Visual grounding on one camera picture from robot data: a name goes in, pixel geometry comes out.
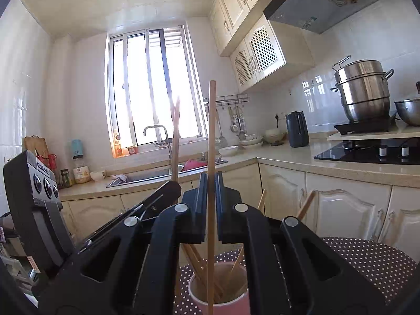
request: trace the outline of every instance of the sink basin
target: sink basin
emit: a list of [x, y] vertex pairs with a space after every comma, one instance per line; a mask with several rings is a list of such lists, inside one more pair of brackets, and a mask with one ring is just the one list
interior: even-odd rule
[[[220, 165], [220, 164], [226, 163], [226, 162], [227, 161], [220, 160], [219, 162], [216, 162], [216, 165]], [[206, 167], [207, 166], [194, 168], [194, 169], [185, 170], [183, 172], [180, 172], [183, 168], [183, 165], [179, 165], [178, 166], [178, 171], [180, 172], [179, 175], [183, 175], [186, 172], [191, 172], [191, 171], [206, 168]], [[118, 179], [115, 179], [113, 182], [111, 182], [107, 186], [107, 188], [108, 187], [115, 187], [115, 186], [123, 186], [123, 185], [128, 185], [128, 184], [131, 184], [131, 183], [137, 183], [137, 182], [143, 182], [143, 181], [152, 181], [152, 180], [158, 179], [160, 177], [170, 177], [171, 176], [171, 168], [170, 167], [165, 167], [165, 168], [160, 168], [160, 169], [142, 170], [142, 171], [138, 171], [138, 172], [127, 173], [127, 174], [125, 174], [125, 176], [127, 177], [127, 182], [124, 182], [123, 180], [118, 178]]]

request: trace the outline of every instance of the pink container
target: pink container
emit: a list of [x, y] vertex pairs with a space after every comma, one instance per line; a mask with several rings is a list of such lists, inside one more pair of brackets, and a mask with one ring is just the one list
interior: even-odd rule
[[[234, 262], [220, 262], [216, 263], [214, 266], [215, 278], [217, 280], [223, 281], [223, 278], [218, 278], [218, 276], [226, 276], [227, 273], [232, 269]], [[242, 265], [237, 269], [237, 273], [232, 277], [230, 286], [235, 288], [243, 285], [246, 281], [246, 269]], [[207, 315], [207, 302], [203, 302], [199, 298], [204, 298], [203, 296], [203, 287], [201, 283], [195, 278], [193, 274], [188, 282], [188, 293], [190, 294], [192, 300], [201, 310], [204, 315]], [[226, 303], [215, 303], [213, 308], [213, 315], [250, 315], [251, 310], [249, 308], [249, 295], [248, 289], [238, 298], [226, 302]]]

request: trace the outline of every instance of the lattice cabinet door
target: lattice cabinet door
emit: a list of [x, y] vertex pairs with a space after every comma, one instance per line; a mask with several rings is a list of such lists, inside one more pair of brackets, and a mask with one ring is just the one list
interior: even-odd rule
[[285, 65], [286, 61], [271, 25], [263, 15], [245, 37], [251, 54], [251, 64], [261, 80]]
[[255, 70], [251, 64], [251, 56], [245, 41], [241, 41], [237, 49], [230, 55], [239, 92], [244, 92], [257, 82]]

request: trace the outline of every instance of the beige countertop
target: beige countertop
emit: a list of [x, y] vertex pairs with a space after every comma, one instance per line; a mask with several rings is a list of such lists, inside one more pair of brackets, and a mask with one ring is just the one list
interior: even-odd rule
[[[282, 146], [262, 146], [257, 149], [241, 149], [238, 154], [224, 157], [227, 163], [216, 166], [216, 171], [228, 171], [244, 167], [253, 163], [262, 163], [282, 168], [300, 170], [314, 174], [341, 177], [344, 179], [381, 183], [386, 185], [420, 188], [420, 167], [413, 165], [381, 165], [371, 163], [339, 162], [315, 160], [313, 157], [337, 142], [326, 140], [311, 140], [307, 147], [291, 148], [288, 143]], [[199, 179], [201, 172], [207, 168], [185, 172], [179, 175], [179, 183]], [[112, 178], [101, 181], [91, 181], [81, 185], [60, 190], [62, 201], [81, 200], [112, 195], [122, 195], [159, 188], [168, 177], [106, 188]]]

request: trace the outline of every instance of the wall-mounted rack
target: wall-mounted rack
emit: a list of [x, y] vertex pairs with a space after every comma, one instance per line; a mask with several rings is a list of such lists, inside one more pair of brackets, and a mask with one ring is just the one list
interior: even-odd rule
[[[236, 104], [242, 104], [242, 106], [244, 106], [244, 103], [246, 102], [249, 102], [249, 97], [247, 93], [241, 93], [239, 95], [227, 95], [227, 96], [216, 97], [217, 107], [223, 107], [225, 105], [236, 105]], [[204, 106], [208, 107], [208, 105], [209, 105], [209, 99], [204, 98]]]

